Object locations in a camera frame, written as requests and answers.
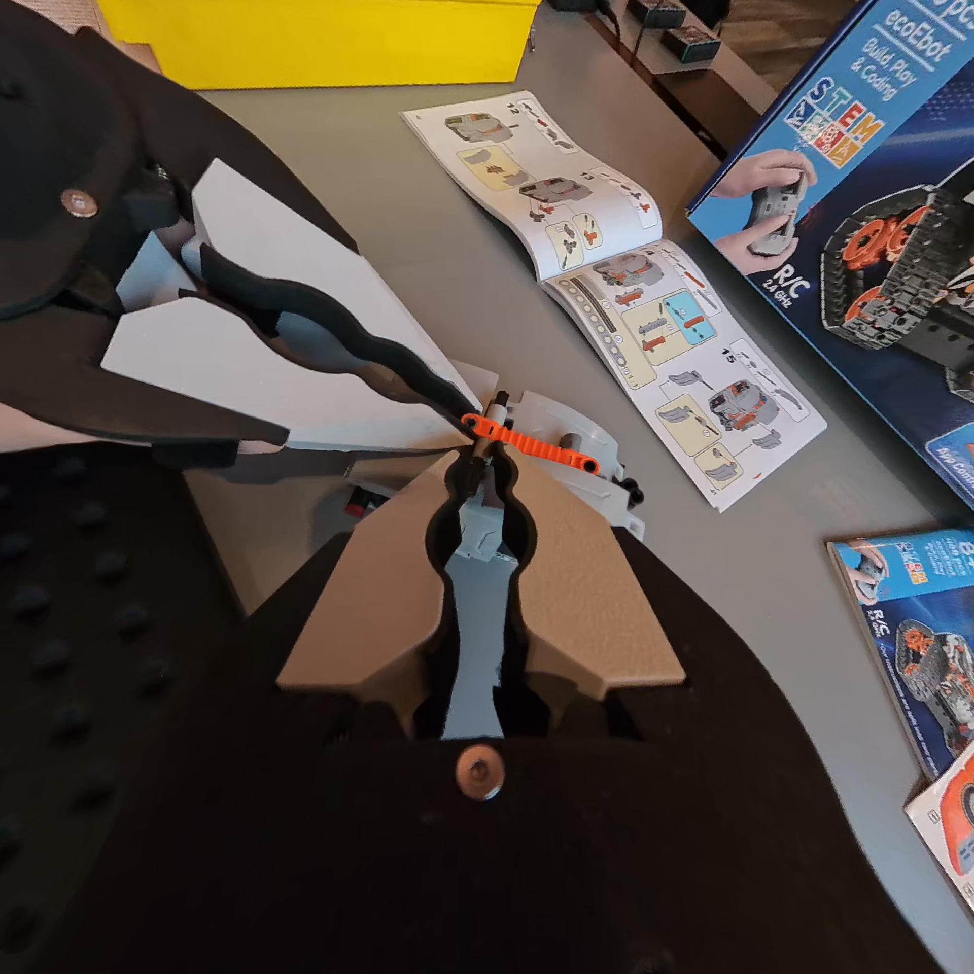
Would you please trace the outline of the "small blue booklet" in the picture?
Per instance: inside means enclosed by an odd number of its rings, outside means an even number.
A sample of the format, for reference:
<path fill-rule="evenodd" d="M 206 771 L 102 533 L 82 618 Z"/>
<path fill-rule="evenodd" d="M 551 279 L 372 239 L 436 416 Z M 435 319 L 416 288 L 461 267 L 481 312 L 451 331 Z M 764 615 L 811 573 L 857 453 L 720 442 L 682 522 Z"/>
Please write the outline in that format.
<path fill-rule="evenodd" d="M 828 542 L 927 780 L 973 737 L 973 530 Z"/>

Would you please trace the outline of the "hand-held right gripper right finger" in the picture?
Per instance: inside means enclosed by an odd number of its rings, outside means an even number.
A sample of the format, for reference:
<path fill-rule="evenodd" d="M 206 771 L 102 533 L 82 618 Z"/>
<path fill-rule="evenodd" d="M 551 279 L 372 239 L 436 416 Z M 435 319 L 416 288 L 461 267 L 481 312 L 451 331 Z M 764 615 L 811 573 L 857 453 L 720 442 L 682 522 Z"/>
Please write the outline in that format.
<path fill-rule="evenodd" d="M 551 724 L 580 699 L 674 688 L 687 672 L 623 550 L 636 539 L 508 445 L 493 449 L 507 588 L 493 699 L 501 724 Z"/>

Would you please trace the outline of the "grey building block robot model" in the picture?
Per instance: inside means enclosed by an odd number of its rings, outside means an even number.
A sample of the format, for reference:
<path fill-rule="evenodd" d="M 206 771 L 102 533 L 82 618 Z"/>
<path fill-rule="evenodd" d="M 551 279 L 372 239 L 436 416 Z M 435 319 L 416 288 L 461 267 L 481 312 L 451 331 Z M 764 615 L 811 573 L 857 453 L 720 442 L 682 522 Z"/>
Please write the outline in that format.
<path fill-rule="evenodd" d="M 617 445 L 607 432 L 591 420 L 565 405 L 539 396 L 524 393 L 513 405 L 506 404 L 506 396 L 497 392 L 495 400 L 483 415 L 491 420 L 546 443 L 569 447 L 593 457 L 601 467 L 598 475 L 578 469 L 555 464 L 543 459 L 542 468 L 555 479 L 564 483 L 581 499 L 585 500 L 607 518 L 615 528 L 626 529 L 635 539 L 637 550 L 641 550 L 644 526 L 631 518 L 631 495 L 638 493 L 632 481 L 620 480 L 624 472 L 617 460 Z M 461 615 L 466 613 L 468 621 L 480 619 L 480 633 L 491 633 L 497 627 L 505 626 L 507 588 L 510 576 L 516 567 L 514 555 L 503 541 L 504 504 L 498 496 L 493 470 L 493 449 L 502 443 L 478 439 L 469 462 L 469 497 L 459 511 L 461 541 L 457 550 L 447 563 L 446 572 L 454 586 L 459 627 L 459 666 L 461 663 L 461 644 L 464 636 L 461 631 Z M 357 514 L 363 513 L 367 501 L 375 510 L 394 494 L 385 496 L 367 495 L 363 485 L 356 484 L 352 504 L 347 508 Z M 499 685 L 498 675 L 493 688 Z M 545 735 L 548 724 L 501 724 L 496 708 L 496 721 L 499 730 L 489 728 L 487 737 L 499 735 L 531 736 Z M 381 725 L 390 724 L 396 719 L 394 736 L 411 737 L 399 724 L 394 711 L 382 703 L 360 703 L 359 722 L 365 715 L 377 714 Z"/>

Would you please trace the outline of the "brown side table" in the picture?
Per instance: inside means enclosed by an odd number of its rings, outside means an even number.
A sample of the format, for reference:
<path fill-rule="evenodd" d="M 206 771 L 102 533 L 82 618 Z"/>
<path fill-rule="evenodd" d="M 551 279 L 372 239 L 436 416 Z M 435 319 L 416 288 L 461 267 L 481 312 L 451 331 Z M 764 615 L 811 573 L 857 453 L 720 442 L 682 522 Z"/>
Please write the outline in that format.
<path fill-rule="evenodd" d="M 856 6 L 853 1 L 681 3 L 683 26 L 719 37 L 710 63 L 680 64 L 626 2 L 545 2 L 582 17 L 628 67 L 720 159 L 737 146 L 776 96 Z"/>

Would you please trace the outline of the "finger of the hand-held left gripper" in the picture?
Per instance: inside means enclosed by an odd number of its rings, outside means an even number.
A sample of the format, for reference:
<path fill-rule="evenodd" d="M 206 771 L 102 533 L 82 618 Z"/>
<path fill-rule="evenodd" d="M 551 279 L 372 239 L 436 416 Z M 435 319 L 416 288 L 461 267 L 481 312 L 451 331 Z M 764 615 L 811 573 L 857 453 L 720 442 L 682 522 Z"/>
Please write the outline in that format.
<path fill-rule="evenodd" d="M 249 178 L 214 160 L 191 192 L 208 295 L 276 328 L 282 314 L 327 333 L 386 390 L 460 419 L 481 402 L 381 275 L 358 252 Z"/>
<path fill-rule="evenodd" d="M 286 431 L 286 447 L 435 451 L 466 445 L 468 429 L 410 393 L 386 390 L 319 327 L 282 314 L 260 330 L 212 297 L 196 235 L 179 256 L 173 231 L 153 231 L 120 283 L 126 313 L 101 366 L 122 378 L 222 407 Z"/>

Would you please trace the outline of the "black perforated mat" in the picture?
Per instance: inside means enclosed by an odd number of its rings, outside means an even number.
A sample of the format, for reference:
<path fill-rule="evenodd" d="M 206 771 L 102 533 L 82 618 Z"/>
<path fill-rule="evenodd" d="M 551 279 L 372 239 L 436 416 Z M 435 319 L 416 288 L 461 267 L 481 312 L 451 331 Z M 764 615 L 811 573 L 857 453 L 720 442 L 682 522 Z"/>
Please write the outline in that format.
<path fill-rule="evenodd" d="M 242 611 L 147 448 L 3 455 L 1 494 L 2 972 L 27 972 Z"/>

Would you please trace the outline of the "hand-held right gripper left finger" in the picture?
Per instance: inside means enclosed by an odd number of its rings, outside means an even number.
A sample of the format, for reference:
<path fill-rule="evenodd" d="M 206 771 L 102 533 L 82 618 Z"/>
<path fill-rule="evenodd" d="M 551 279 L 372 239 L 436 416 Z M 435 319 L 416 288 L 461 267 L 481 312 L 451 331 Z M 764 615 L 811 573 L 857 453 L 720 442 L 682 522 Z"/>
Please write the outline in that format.
<path fill-rule="evenodd" d="M 446 453 L 342 538 L 278 689 L 390 707 L 411 737 L 441 737 L 459 668 L 454 586 L 471 453 Z"/>

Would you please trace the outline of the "orange toothed beam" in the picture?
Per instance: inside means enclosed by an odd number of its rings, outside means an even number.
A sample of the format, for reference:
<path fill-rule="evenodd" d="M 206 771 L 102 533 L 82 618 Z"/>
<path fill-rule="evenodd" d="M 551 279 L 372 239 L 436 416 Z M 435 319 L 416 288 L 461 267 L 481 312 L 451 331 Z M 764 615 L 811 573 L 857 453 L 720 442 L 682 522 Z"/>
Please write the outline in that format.
<path fill-rule="evenodd" d="M 520 451 L 523 455 L 554 462 L 572 469 L 598 475 L 601 467 L 593 457 L 569 447 L 546 443 L 537 437 L 515 432 L 503 424 L 475 413 L 468 413 L 461 422 L 475 438 L 502 443 Z"/>

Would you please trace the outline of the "yellow plastic bin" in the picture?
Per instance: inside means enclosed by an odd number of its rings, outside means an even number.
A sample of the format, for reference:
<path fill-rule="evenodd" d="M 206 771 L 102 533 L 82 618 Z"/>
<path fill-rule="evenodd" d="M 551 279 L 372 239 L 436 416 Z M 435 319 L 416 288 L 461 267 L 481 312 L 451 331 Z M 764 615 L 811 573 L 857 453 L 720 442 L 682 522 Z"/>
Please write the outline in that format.
<path fill-rule="evenodd" d="M 189 90 L 435 86 L 513 80 L 537 1 L 101 1 Z"/>

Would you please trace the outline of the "blue toy robot box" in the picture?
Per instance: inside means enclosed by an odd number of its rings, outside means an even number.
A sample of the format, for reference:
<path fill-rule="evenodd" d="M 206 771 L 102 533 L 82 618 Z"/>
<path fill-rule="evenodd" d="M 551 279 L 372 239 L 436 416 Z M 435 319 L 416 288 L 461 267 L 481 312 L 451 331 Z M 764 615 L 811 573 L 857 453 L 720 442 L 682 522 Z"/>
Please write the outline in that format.
<path fill-rule="evenodd" d="M 860 2 L 688 219 L 969 506 L 973 3 Z"/>

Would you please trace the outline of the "open instruction booklet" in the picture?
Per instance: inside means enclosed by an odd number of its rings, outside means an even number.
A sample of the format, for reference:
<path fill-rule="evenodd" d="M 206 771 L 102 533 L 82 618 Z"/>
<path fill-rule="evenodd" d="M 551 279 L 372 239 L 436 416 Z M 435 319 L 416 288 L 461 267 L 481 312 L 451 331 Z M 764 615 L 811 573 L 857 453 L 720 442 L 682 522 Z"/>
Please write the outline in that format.
<path fill-rule="evenodd" d="M 708 503 L 724 512 L 826 429 L 649 191 L 582 149 L 529 91 L 402 112 L 458 186 L 519 239 Z"/>

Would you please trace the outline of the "white orange sticker sheet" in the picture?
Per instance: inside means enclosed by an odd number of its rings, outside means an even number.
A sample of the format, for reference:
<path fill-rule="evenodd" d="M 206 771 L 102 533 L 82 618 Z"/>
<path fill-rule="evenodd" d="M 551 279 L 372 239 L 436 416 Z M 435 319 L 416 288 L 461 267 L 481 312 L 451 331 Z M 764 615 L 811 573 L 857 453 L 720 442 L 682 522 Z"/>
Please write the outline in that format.
<path fill-rule="evenodd" d="M 904 811 L 968 912 L 973 913 L 973 744 Z"/>

